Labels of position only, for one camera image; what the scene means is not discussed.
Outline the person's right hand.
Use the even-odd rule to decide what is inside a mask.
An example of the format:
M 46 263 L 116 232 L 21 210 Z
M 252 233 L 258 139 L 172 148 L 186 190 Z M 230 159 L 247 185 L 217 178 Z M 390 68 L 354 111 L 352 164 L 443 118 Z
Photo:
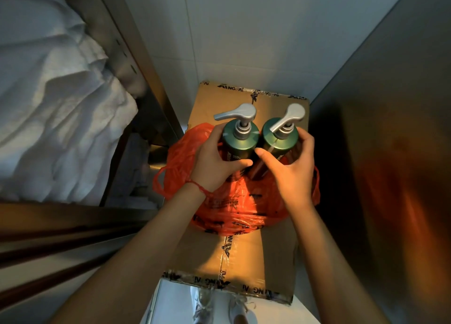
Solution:
M 313 206 L 314 138 L 300 127 L 297 127 L 297 131 L 302 142 L 300 156 L 292 164 L 282 165 L 280 174 L 273 174 L 279 193 L 291 215 Z

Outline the person's left hand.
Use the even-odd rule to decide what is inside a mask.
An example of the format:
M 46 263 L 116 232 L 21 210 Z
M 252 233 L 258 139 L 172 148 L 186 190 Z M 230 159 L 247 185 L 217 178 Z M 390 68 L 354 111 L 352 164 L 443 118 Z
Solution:
M 225 125 L 225 123 L 216 125 L 208 139 L 200 146 L 190 175 L 191 180 L 208 192 L 216 191 L 230 175 L 234 174 L 226 173 L 226 161 L 218 151 L 218 143 Z

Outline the green pump bottle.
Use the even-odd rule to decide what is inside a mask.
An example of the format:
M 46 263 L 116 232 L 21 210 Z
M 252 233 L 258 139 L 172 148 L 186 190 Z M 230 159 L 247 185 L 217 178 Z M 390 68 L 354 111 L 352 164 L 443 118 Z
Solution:
M 306 114 L 305 108 L 298 103 L 288 105 L 283 117 L 272 117 L 262 127 L 258 136 L 256 148 L 269 152 L 278 161 L 296 145 L 299 134 L 296 123 Z M 268 172 L 268 167 L 253 150 L 250 156 L 253 164 L 248 168 L 246 176 L 252 180 L 262 180 Z
M 256 108 L 244 103 L 234 110 L 213 116 L 216 121 L 229 120 L 222 132 L 222 156 L 226 161 L 251 158 L 260 135 L 253 122 L 256 115 Z

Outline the person's left forearm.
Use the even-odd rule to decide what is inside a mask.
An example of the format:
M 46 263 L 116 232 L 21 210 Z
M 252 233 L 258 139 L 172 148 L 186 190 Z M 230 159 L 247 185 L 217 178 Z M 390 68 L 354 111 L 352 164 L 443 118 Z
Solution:
M 207 192 L 193 180 L 184 184 L 61 306 L 50 324 L 139 324 Z

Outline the person's right forearm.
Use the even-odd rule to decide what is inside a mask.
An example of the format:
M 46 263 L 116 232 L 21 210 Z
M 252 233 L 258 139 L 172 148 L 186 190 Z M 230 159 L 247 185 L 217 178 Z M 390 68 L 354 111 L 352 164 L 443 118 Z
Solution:
M 311 202 L 287 204 L 321 324 L 390 324 Z

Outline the orange plastic bag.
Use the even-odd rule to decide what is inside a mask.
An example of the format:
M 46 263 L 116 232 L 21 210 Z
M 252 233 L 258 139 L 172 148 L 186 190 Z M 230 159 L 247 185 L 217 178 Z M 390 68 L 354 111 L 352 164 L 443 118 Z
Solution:
M 189 181 L 196 152 L 213 127 L 206 122 L 194 126 L 169 148 L 166 166 L 153 178 L 154 191 L 170 200 Z M 193 215 L 191 224 L 207 233 L 234 236 L 275 225 L 288 216 L 276 180 L 268 173 L 260 181 L 243 176 L 206 193 L 206 200 Z

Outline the taped cardboard box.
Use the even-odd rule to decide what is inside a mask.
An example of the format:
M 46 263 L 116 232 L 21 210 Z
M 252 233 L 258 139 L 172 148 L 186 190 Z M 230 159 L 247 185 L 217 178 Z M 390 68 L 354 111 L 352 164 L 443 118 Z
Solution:
M 272 117 L 282 117 L 292 103 L 306 114 L 296 124 L 308 131 L 309 101 L 302 97 L 271 93 L 224 83 L 199 84 L 188 130 L 201 123 L 213 126 L 213 116 L 252 103 L 258 129 Z M 289 219 L 248 234 L 219 236 L 189 224 L 162 277 L 190 286 L 272 300 L 291 305 L 295 287 L 297 238 Z

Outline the stainless steel cabinet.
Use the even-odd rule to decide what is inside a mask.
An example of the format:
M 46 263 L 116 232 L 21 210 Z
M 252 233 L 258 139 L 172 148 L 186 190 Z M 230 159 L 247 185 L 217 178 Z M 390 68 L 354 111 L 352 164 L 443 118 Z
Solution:
M 317 210 L 392 323 L 451 324 L 451 0 L 399 0 L 313 101 Z

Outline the white sneaker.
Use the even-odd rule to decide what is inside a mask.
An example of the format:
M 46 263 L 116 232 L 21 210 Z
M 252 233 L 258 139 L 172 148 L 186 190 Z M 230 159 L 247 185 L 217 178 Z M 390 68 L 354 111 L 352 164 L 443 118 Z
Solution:
M 228 317 L 230 324 L 257 324 L 256 314 L 248 303 L 248 298 L 240 294 L 229 295 Z
M 210 288 L 190 287 L 193 324 L 213 324 L 213 293 Z

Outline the metal shelf rack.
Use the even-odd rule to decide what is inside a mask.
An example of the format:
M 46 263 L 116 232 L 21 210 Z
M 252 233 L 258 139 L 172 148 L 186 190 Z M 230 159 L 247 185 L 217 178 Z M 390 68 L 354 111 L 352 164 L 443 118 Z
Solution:
M 138 97 L 138 113 L 119 138 L 98 206 L 0 202 L 0 324 L 45 322 L 150 219 L 164 199 L 149 191 L 114 198 L 131 133 L 151 144 L 151 175 L 182 127 L 126 0 L 66 0 L 109 57 L 107 67 Z

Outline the pile of white towels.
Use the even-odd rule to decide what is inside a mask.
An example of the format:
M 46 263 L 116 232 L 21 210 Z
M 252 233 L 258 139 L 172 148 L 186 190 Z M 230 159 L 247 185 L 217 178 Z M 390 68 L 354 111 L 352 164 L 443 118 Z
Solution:
M 65 0 L 0 0 L 0 200 L 97 206 L 136 101 Z

